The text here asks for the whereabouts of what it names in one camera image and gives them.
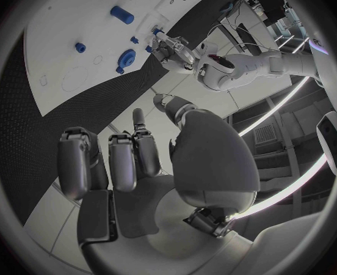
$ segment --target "robotic arm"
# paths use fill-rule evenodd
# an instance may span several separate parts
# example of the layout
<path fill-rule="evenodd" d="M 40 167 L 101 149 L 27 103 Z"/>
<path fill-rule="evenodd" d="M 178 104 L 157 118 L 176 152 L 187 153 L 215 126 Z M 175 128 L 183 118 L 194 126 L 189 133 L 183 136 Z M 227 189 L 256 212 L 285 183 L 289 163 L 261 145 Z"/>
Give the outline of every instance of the robotic arm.
<path fill-rule="evenodd" d="M 216 44 L 204 42 L 193 57 L 194 52 L 177 38 L 172 39 L 160 30 L 155 34 L 153 54 L 162 66 L 170 71 L 194 74 L 195 79 L 212 92 L 250 84 L 258 76 L 300 75 L 318 79 L 312 55 L 267 51 L 259 56 L 229 54 L 221 57 L 217 55 Z"/>

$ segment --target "vent grille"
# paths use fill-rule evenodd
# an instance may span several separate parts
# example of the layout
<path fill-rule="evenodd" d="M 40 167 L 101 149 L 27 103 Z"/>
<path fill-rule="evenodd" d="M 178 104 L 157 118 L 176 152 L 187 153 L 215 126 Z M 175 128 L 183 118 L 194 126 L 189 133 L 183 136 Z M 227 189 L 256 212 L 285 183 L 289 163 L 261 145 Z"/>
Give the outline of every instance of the vent grille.
<path fill-rule="evenodd" d="M 277 136 L 275 135 L 274 127 L 272 124 L 267 124 L 262 127 L 254 129 L 255 145 L 260 145 L 265 142 L 276 141 Z"/>

